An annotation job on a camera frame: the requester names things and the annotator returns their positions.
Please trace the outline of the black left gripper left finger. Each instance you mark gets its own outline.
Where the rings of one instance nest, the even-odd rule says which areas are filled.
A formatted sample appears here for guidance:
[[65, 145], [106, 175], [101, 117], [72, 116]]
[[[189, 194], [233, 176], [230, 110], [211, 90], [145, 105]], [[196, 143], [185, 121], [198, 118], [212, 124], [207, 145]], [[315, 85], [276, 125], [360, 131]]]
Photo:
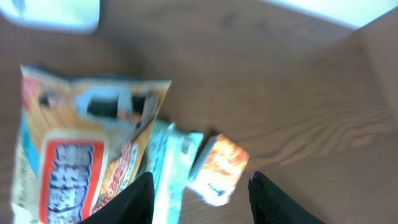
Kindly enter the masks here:
[[151, 224], [154, 197], [153, 175], [145, 172], [80, 224]]

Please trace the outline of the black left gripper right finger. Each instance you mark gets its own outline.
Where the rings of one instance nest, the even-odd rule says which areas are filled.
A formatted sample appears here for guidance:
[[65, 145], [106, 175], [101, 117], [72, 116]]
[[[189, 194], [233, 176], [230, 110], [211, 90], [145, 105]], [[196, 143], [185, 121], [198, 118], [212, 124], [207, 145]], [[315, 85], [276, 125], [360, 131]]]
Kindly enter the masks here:
[[256, 171], [248, 182], [254, 224], [324, 224], [303, 208], [262, 172]]

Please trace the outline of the green snack packet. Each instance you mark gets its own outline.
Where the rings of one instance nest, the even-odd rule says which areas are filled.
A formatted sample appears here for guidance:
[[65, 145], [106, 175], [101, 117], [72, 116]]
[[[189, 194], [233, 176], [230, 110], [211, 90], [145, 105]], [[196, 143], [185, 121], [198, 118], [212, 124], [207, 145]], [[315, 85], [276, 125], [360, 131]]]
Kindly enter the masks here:
[[203, 138], [203, 133], [183, 132], [175, 123], [155, 120], [139, 171], [153, 175], [153, 224], [179, 222], [183, 191]]

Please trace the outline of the orange red snack packet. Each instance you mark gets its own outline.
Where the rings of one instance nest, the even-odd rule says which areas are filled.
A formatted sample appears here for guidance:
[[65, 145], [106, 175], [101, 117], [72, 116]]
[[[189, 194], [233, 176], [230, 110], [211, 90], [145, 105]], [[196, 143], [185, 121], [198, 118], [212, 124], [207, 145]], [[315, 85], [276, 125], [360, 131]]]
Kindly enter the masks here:
[[188, 187], [207, 204], [218, 207], [229, 202], [249, 154], [224, 134], [209, 138], [195, 161]]

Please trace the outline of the large orange white snack bag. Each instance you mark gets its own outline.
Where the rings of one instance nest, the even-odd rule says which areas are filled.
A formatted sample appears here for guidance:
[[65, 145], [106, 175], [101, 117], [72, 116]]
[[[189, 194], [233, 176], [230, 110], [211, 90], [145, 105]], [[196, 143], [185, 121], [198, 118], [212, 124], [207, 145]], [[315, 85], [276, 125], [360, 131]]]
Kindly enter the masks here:
[[80, 223], [135, 181], [171, 82], [21, 73], [13, 221]]

